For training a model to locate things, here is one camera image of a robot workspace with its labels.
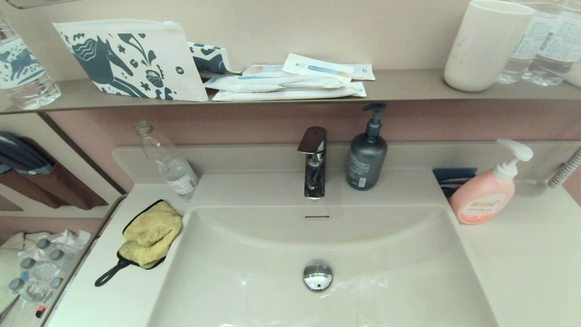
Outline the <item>white pouch with horse print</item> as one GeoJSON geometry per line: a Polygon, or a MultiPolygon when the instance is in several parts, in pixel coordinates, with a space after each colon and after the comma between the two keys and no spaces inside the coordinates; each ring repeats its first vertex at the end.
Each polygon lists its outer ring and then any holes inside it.
{"type": "Polygon", "coordinates": [[[169,101],[209,99],[186,34],[176,21],[112,19],[53,25],[102,93],[169,101]]]}

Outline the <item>chrome faucet with dark lever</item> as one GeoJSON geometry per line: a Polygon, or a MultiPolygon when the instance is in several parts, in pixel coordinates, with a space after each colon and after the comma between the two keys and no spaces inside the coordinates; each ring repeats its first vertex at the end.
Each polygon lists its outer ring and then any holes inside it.
{"type": "Polygon", "coordinates": [[[297,151],[306,155],[304,196],[317,202],[325,197],[327,130],[320,126],[308,128],[297,151]]]}

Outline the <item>white packet with orange print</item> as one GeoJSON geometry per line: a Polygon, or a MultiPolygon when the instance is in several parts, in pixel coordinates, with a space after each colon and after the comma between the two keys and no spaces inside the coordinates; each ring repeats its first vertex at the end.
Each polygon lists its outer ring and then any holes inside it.
{"type": "Polygon", "coordinates": [[[285,77],[293,74],[284,72],[284,65],[254,64],[241,74],[247,77],[285,77]]]}

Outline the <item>tall white cup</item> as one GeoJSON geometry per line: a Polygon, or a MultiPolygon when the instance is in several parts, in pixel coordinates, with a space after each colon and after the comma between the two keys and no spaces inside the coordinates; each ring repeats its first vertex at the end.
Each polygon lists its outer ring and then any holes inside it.
{"type": "Polygon", "coordinates": [[[444,68],[453,89],[482,92],[502,72],[535,10],[502,0],[471,0],[444,68]]]}

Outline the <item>clear water bottle white label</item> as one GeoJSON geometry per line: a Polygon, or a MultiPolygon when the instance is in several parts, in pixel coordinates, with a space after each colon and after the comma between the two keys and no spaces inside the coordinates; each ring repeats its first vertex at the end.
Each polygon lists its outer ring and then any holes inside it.
{"type": "Polygon", "coordinates": [[[521,80],[550,31],[552,31],[558,17],[559,0],[506,1],[532,8],[535,14],[532,16],[525,33],[523,33],[519,45],[515,48],[500,75],[498,75],[496,83],[499,84],[513,84],[521,80]]]}
{"type": "Polygon", "coordinates": [[[557,86],[580,59],[581,0],[563,0],[554,27],[522,79],[536,85],[557,86]]]}

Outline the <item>plastic wrapped water bottle pack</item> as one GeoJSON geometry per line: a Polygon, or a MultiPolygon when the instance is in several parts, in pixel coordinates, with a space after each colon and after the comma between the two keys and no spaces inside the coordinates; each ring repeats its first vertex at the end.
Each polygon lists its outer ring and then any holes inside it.
{"type": "Polygon", "coordinates": [[[91,237],[83,230],[12,235],[0,245],[0,301],[47,306],[91,237]]]}

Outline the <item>brown wall shelf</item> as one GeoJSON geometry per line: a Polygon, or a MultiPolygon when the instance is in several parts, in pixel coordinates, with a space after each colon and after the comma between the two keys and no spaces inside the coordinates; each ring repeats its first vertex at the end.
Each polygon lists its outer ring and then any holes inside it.
{"type": "Polygon", "coordinates": [[[51,104],[36,109],[36,114],[77,110],[207,108],[214,106],[277,105],[343,105],[409,101],[551,101],[581,102],[581,88],[569,83],[544,87],[519,81],[494,84],[482,92],[463,92],[448,86],[442,69],[375,70],[375,81],[363,81],[366,97],[338,99],[300,99],[290,101],[216,102],[215,90],[209,90],[208,101],[187,102],[165,99],[142,99],[104,94],[90,80],[60,83],[61,96],[51,104]]]}

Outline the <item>small white square packet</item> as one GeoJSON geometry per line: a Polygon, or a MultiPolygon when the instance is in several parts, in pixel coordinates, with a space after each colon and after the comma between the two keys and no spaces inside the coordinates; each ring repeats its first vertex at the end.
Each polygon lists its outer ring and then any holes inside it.
{"type": "Polygon", "coordinates": [[[354,72],[351,77],[352,80],[370,80],[370,81],[376,80],[371,64],[346,64],[346,65],[354,68],[354,72]]]}

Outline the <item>white packet with blue toothbrush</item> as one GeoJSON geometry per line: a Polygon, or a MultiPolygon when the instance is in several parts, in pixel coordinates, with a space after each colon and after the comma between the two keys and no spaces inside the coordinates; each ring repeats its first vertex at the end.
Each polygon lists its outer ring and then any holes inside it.
{"type": "Polygon", "coordinates": [[[283,64],[282,71],[299,76],[333,78],[342,85],[348,85],[353,78],[355,68],[290,53],[283,64]]]}

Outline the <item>dark blue box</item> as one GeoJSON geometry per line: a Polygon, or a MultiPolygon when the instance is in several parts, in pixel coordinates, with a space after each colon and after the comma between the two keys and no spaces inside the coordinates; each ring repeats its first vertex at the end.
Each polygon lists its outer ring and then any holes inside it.
{"type": "Polygon", "coordinates": [[[477,168],[435,168],[432,172],[444,196],[450,198],[463,184],[477,175],[477,168]]]}

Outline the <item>small white blue printed pouch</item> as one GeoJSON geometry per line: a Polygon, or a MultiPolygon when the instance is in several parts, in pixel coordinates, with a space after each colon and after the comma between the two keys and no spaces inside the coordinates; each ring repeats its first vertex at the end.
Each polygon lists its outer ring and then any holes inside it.
{"type": "Polygon", "coordinates": [[[209,44],[188,43],[195,65],[200,72],[240,74],[230,65],[227,49],[209,44]]]}

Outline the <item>long white sealed packet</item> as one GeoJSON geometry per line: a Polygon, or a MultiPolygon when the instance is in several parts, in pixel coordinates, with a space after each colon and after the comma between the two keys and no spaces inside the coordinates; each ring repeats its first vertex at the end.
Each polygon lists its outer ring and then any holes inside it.
{"type": "Polygon", "coordinates": [[[336,89],[347,84],[332,77],[318,76],[215,76],[203,86],[220,91],[260,93],[283,89],[336,89]]]}
{"type": "Polygon", "coordinates": [[[361,81],[351,82],[346,87],[334,89],[284,89],[274,92],[237,93],[218,91],[212,98],[217,102],[254,102],[254,101],[294,101],[304,99],[338,99],[355,96],[367,97],[361,81]]]}

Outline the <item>white sink basin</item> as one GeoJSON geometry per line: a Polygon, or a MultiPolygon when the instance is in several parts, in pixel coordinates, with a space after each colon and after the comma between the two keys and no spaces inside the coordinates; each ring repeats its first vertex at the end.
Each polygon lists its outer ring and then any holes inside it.
{"type": "Polygon", "coordinates": [[[147,327],[500,327],[436,206],[194,209],[147,327]],[[322,292],[303,270],[332,268],[322,292]]]}

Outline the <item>yellow cloth with black trim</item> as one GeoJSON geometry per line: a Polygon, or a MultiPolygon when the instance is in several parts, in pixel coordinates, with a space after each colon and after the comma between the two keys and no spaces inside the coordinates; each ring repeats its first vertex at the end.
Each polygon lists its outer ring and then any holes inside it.
{"type": "Polygon", "coordinates": [[[135,216],[123,229],[125,239],[116,253],[118,263],[96,279],[102,287],[118,271],[129,266],[150,270],[160,265],[183,227],[183,216],[164,199],[160,199],[135,216]]]}

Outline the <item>pink soap pump bottle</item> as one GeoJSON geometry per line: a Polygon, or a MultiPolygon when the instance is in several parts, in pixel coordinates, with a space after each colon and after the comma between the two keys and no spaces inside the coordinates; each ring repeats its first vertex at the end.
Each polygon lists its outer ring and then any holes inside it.
{"type": "Polygon", "coordinates": [[[457,220],[463,225],[487,222],[498,214],[515,194],[517,163],[528,162],[533,151],[527,145],[512,139],[497,139],[512,158],[501,162],[463,184],[449,199],[457,220]]]}

